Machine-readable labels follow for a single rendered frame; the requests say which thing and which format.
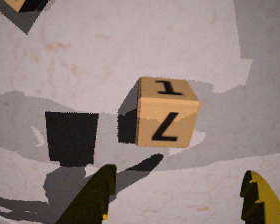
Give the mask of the brown calendar cube with number 1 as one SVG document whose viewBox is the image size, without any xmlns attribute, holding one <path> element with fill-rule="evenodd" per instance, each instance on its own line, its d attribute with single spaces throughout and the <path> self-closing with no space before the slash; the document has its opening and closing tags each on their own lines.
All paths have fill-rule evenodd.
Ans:
<svg viewBox="0 0 280 224">
<path fill-rule="evenodd" d="M 135 144 L 189 147 L 200 105 L 186 80 L 140 77 Z"/>
</svg>

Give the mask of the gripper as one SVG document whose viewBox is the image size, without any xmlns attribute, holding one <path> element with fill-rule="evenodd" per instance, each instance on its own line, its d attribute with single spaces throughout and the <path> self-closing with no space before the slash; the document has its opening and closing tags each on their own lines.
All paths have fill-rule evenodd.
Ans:
<svg viewBox="0 0 280 224">
<path fill-rule="evenodd" d="M 116 174 L 115 164 L 102 166 L 55 224 L 102 224 L 107 220 Z M 244 198 L 241 219 L 245 224 L 280 224 L 280 200 L 261 175 L 246 171 L 240 197 Z"/>
</svg>

